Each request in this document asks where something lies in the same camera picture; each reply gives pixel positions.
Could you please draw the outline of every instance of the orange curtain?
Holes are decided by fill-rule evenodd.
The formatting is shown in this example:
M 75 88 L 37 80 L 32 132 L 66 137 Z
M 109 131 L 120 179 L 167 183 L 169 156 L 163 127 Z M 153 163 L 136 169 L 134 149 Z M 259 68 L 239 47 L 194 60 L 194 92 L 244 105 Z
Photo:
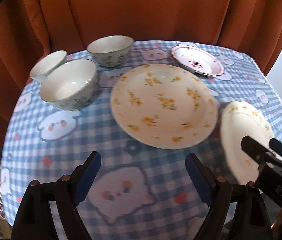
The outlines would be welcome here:
M 4 0 L 0 5 L 0 145 L 35 62 L 102 36 L 195 41 L 245 52 L 266 74 L 282 49 L 281 0 Z

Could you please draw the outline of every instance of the large round plate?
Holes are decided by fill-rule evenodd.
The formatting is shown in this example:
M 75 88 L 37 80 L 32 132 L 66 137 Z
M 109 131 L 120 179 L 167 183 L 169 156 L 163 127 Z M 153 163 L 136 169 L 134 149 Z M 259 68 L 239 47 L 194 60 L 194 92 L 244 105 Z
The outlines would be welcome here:
M 255 181 L 259 174 L 259 165 L 241 149 L 241 141 L 247 135 L 267 148 L 274 137 L 259 110 L 247 102 L 233 101 L 223 111 L 220 136 L 228 167 L 242 185 Z
M 164 64 L 125 73 L 112 90 L 111 109 L 127 134 L 162 149 L 182 149 L 203 141 L 212 132 L 218 112 L 198 77 Z
M 191 72 L 206 76 L 220 76 L 224 66 L 210 53 L 194 46 L 178 45 L 171 49 L 172 56 Z

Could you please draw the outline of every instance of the bowl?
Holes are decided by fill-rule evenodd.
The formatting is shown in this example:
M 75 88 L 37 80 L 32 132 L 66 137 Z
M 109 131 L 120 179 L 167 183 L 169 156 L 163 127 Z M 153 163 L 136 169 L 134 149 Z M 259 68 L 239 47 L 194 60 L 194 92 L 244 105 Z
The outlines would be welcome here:
M 40 97 L 58 109 L 81 110 L 90 104 L 96 83 L 96 64 L 77 59 L 58 67 L 44 80 Z
M 87 51 L 99 65 L 115 67 L 124 62 L 133 43 L 134 39 L 128 36 L 108 36 L 90 43 Z
M 65 50 L 58 50 L 45 56 L 31 69 L 30 77 L 41 84 L 53 70 L 67 62 L 66 56 Z

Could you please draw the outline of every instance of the brown curtain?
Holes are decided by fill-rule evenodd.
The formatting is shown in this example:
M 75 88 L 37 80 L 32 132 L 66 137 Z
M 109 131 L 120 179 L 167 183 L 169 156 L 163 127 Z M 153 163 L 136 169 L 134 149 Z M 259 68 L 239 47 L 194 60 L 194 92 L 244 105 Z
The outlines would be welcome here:
M 281 0 L 4 0 L 0 5 L 0 145 L 35 62 L 93 40 L 213 44 L 245 52 L 267 74 L 282 49 Z

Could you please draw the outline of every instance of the table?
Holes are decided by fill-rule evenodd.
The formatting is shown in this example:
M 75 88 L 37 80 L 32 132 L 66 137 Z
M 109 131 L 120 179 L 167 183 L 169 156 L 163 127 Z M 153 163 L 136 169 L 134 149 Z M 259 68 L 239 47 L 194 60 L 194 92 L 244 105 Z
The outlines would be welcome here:
M 197 46 L 223 62 L 225 75 L 200 76 L 218 102 L 219 114 L 229 102 L 246 100 L 262 111 L 275 137 L 282 141 L 282 101 L 251 57 L 198 43 L 137 41 L 119 68 L 99 67 L 97 98 L 81 111 L 61 111 L 45 103 L 34 81 L 24 87 L 7 130 L 1 164 L 1 177 L 8 178 L 3 203 L 11 225 L 31 180 L 56 181 L 63 174 L 71 174 L 92 151 L 98 151 L 102 156 L 97 176 L 101 181 L 100 201 L 94 206 L 88 195 L 78 206 L 93 239 L 184 239 L 195 234 L 208 209 L 191 183 L 184 160 L 194 152 L 217 176 L 234 181 L 220 144 L 220 123 L 208 139 L 196 146 L 163 150 L 128 136 L 113 119 L 109 104 L 113 85 L 130 68 L 151 63 L 180 66 L 169 54 L 180 44 Z M 79 58 L 91 56 L 87 51 L 68 56 Z M 113 177 L 118 178 L 114 184 L 105 184 Z M 125 199 L 131 201 L 123 204 L 119 194 L 129 194 Z M 113 205 L 106 210 L 109 201 Z M 66 239 L 56 206 L 52 204 L 51 209 L 59 237 Z

